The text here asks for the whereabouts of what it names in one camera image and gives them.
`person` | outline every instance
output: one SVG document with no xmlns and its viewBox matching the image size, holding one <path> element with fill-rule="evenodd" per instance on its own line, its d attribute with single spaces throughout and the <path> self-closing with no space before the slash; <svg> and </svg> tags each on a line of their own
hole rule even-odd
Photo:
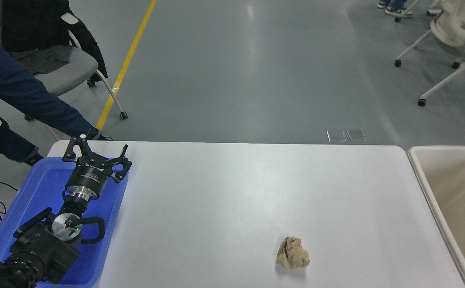
<svg viewBox="0 0 465 288">
<path fill-rule="evenodd" d="M 53 94 L 0 46 L 0 99 L 69 136 L 88 135 L 90 140 L 107 140 L 79 111 Z M 0 117 L 0 154 L 31 166 L 42 159 L 38 147 L 9 128 Z"/>
<path fill-rule="evenodd" d="M 385 13 L 387 15 L 401 16 L 403 18 L 412 17 L 414 13 L 412 13 L 412 11 L 406 11 L 405 2 L 407 2 L 407 0 L 379 0 L 377 8 L 385 8 Z"/>
</svg>

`crumpled paper ball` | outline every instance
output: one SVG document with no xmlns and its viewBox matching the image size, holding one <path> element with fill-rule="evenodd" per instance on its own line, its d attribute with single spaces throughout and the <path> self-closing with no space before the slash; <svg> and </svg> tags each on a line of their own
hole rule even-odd
<svg viewBox="0 0 465 288">
<path fill-rule="evenodd" d="M 307 267 L 311 263 L 309 253 L 300 244 L 302 240 L 295 237 L 284 239 L 277 253 L 277 263 L 291 270 Z"/>
</svg>

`gray office chair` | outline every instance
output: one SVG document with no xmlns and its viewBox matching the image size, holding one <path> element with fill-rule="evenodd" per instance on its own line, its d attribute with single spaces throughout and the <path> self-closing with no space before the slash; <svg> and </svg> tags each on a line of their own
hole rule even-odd
<svg viewBox="0 0 465 288">
<path fill-rule="evenodd" d="M 75 24 L 77 23 L 78 19 L 75 18 L 71 14 L 66 14 L 62 16 L 62 19 L 67 22 L 68 24 Z M 87 53 L 81 50 L 79 46 L 79 42 L 71 33 L 68 31 L 68 34 L 71 36 L 72 42 L 75 44 L 74 46 L 62 46 L 60 47 L 61 54 L 64 55 L 64 64 L 62 67 L 56 69 L 47 74 L 35 74 L 35 78 L 40 80 L 46 86 L 46 89 L 49 93 L 60 96 L 75 87 L 79 86 L 83 82 L 87 82 L 90 87 L 93 87 L 93 82 L 89 81 L 88 79 L 94 73 L 97 73 L 99 77 L 103 80 L 106 88 L 108 89 L 110 95 L 114 102 L 117 104 L 120 110 L 120 118 L 121 120 L 125 120 L 128 118 L 126 111 L 122 108 L 122 105 L 117 100 L 115 93 L 112 91 L 110 85 L 108 84 L 106 78 L 103 76 L 101 71 L 97 69 L 98 64 L 97 61 Z M 2 39 L 2 0 L 0 0 L 0 43 Z"/>
</svg>

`shoe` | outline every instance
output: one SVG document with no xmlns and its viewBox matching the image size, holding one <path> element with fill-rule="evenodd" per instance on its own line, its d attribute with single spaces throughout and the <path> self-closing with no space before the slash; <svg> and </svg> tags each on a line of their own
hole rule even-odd
<svg viewBox="0 0 465 288">
<path fill-rule="evenodd" d="M 39 162 L 40 160 L 44 159 L 44 157 L 42 157 L 42 155 L 40 155 L 39 153 L 33 155 L 32 157 L 26 159 L 24 162 L 30 166 L 33 166 L 33 164 Z"/>
<path fill-rule="evenodd" d="M 113 141 L 112 137 L 104 137 L 103 135 L 99 135 L 96 139 L 97 141 Z"/>
<path fill-rule="evenodd" d="M 377 8 L 379 9 L 384 9 L 387 6 L 389 6 L 389 1 L 385 2 L 385 1 L 380 0 L 379 3 L 377 4 Z"/>
<path fill-rule="evenodd" d="M 406 9 L 398 9 L 394 10 L 391 8 L 391 5 L 387 6 L 386 8 L 386 14 L 391 15 L 391 16 L 396 16 L 396 17 L 401 17 L 401 18 L 409 18 L 414 15 L 412 11 L 406 11 Z"/>
</svg>

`jeans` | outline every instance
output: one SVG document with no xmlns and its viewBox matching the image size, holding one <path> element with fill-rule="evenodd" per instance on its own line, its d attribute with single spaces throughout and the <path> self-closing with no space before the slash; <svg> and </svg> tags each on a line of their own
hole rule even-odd
<svg viewBox="0 0 465 288">
<path fill-rule="evenodd" d="M 48 93 L 42 82 L 16 62 L 0 46 L 0 99 L 22 113 L 29 115 L 69 136 L 90 132 L 90 139 L 101 134 L 87 122 L 78 110 Z M 0 154 L 23 162 L 36 153 L 38 148 L 10 130 L 0 117 Z"/>
</svg>

